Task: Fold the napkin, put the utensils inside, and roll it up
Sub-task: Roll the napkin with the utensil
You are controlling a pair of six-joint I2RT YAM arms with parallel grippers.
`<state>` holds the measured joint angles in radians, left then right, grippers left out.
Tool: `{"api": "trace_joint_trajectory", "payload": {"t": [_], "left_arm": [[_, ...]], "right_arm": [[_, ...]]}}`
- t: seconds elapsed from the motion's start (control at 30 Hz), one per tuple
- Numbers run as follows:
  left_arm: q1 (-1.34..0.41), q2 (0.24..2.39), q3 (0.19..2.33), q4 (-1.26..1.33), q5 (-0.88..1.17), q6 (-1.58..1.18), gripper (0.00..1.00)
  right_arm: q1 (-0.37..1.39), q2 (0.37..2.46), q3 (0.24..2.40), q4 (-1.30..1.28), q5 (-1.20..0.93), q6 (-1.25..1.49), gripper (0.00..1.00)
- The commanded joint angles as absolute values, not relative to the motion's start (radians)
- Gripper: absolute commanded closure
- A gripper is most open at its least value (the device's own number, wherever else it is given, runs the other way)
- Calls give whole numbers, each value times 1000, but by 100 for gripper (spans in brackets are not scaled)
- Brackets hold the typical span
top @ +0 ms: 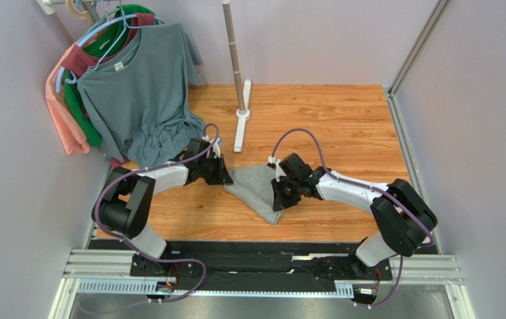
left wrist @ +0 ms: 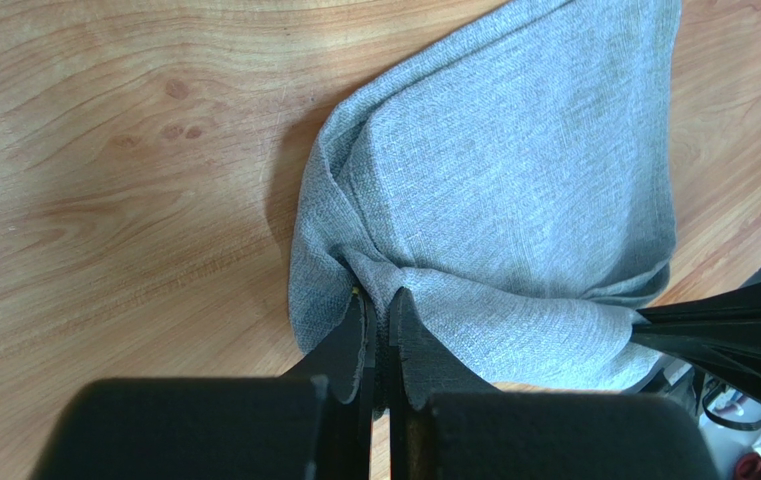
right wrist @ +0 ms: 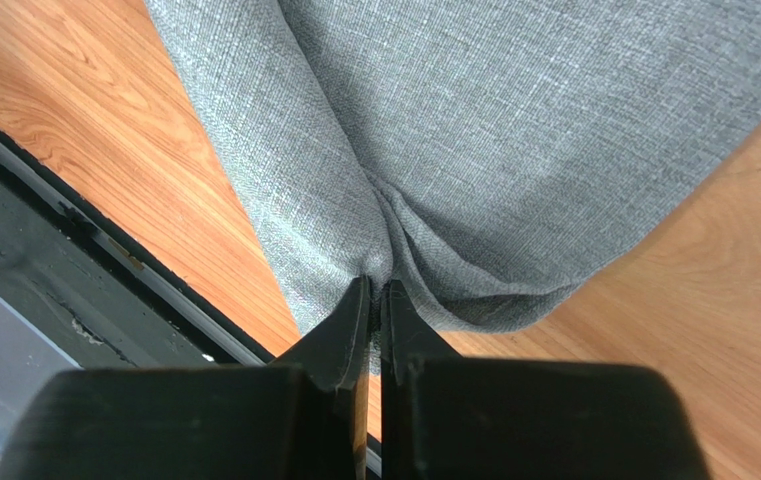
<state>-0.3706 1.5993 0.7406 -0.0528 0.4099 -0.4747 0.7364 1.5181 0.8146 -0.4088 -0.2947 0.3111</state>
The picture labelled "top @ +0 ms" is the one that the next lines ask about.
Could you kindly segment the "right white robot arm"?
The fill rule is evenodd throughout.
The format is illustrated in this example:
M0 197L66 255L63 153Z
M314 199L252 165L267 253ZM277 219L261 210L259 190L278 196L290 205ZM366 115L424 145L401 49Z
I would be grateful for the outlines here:
M373 183L322 166L312 169L296 153L284 159L270 157L268 166L276 172L271 182L276 211L306 197L347 204L373 216L378 232L350 254L356 266L370 268L395 255L412 256L438 224L433 211L404 179Z

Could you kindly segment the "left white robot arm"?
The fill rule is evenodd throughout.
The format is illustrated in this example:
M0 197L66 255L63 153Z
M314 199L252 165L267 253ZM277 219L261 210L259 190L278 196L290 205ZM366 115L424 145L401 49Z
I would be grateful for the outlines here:
M96 200L92 219L138 254L153 261L164 260L169 244L148 224L153 197L199 179L208 185L233 184L218 138L193 138L186 150L157 167L113 169Z

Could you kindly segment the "grey cloth napkin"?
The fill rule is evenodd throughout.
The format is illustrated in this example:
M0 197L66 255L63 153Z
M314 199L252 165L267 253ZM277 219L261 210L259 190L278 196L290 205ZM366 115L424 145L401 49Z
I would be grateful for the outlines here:
M271 181L275 172L265 164L229 170L232 185L223 188L248 206L268 224L275 226L284 210L273 210L274 194Z

